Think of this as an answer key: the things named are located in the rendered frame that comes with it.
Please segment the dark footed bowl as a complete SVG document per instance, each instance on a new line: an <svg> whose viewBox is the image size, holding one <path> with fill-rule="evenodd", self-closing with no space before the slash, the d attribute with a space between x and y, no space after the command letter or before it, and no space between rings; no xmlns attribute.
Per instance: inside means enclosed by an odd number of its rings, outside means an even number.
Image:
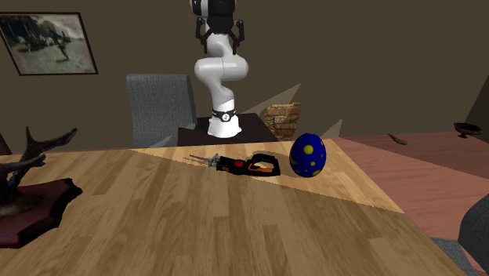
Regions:
<svg viewBox="0 0 489 276"><path fill-rule="evenodd" d="M455 122L454 127L459 133L458 136L464 139L466 139L468 135L480 135L482 133L482 129L474 124Z"/></svg>

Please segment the brown stone block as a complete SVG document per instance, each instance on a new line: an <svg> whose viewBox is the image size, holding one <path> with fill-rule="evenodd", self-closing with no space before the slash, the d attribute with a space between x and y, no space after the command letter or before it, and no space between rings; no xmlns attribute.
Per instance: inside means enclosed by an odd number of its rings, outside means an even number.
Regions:
<svg viewBox="0 0 489 276"><path fill-rule="evenodd" d="M292 140L301 113L301 103L272 104L264 113L264 122L279 141Z"/></svg>

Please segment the framed wall picture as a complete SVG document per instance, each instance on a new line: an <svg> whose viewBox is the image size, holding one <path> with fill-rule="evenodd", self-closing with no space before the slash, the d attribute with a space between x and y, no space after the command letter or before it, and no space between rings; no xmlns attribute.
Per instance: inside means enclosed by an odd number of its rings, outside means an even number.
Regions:
<svg viewBox="0 0 489 276"><path fill-rule="evenodd" d="M0 37L20 76L98 73L78 12L0 12Z"/></svg>

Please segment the blue egg with yellow spots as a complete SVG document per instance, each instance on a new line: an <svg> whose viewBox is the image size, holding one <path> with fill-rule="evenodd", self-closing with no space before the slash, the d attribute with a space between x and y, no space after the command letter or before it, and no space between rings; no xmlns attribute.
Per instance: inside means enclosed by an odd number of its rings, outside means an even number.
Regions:
<svg viewBox="0 0 489 276"><path fill-rule="evenodd" d="M315 134L304 133L292 144L289 161L294 173L310 178L323 170L326 157L323 140Z"/></svg>

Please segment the black and orange hand saw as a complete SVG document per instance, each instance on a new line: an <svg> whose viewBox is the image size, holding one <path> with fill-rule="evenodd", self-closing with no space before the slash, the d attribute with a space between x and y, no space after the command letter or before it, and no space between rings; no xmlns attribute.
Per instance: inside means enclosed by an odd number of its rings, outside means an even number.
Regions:
<svg viewBox="0 0 489 276"><path fill-rule="evenodd" d="M278 160L268 154L254 154L248 160L233 159L215 154L211 158L203 158L190 155L208 163L209 167L215 167L217 171L224 171L234 175L246 176L279 176L281 174ZM257 166L256 163L265 162L271 164L272 168Z"/></svg>

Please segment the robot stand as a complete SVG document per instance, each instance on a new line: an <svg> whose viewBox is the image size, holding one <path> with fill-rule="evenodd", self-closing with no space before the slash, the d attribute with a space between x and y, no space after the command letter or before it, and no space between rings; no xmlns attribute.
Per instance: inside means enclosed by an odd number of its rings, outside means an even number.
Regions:
<svg viewBox="0 0 489 276"><path fill-rule="evenodd" d="M179 128L178 147L278 141L256 113L239 114L237 117L241 131L231 138L208 135L209 117L197 118L194 129Z"/></svg>

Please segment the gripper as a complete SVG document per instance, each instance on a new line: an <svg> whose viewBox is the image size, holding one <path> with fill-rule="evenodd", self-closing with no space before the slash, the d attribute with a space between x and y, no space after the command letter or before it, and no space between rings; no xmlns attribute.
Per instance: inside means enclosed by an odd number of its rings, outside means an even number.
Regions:
<svg viewBox="0 0 489 276"><path fill-rule="evenodd" d="M227 34L233 41L233 54L237 54L237 48L245 39L245 26L243 20L234 22L234 0L208 0L208 19L207 25L212 33ZM201 33L206 21L202 17L198 17L196 21L196 38L200 41L204 48L204 53L207 53L207 39L210 36L206 31ZM235 35L233 28L236 27L238 35Z"/></svg>

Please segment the dark antler sculpture on red base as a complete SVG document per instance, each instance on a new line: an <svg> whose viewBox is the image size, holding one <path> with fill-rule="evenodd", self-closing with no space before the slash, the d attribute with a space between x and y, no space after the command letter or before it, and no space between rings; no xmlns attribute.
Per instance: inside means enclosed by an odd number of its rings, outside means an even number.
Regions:
<svg viewBox="0 0 489 276"><path fill-rule="evenodd" d="M82 194L71 178L22 186L35 167L45 165L45 152L68 144L77 129L52 138L35 140L26 130L27 146L18 162L0 163L0 249L19 249L57 228L67 205Z"/></svg>

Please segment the grey upholstered chair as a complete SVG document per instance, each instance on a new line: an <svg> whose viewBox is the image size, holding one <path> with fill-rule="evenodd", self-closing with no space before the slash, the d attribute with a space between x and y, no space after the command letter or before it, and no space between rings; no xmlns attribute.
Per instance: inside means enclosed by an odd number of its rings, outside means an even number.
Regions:
<svg viewBox="0 0 489 276"><path fill-rule="evenodd" d="M179 129L197 125L188 75L128 74L126 87L136 148L175 147Z"/></svg>
<svg viewBox="0 0 489 276"><path fill-rule="evenodd" d="M463 249L489 271L489 194L475 203L463 216L457 240L431 239L453 260L466 276L478 276Z"/></svg>

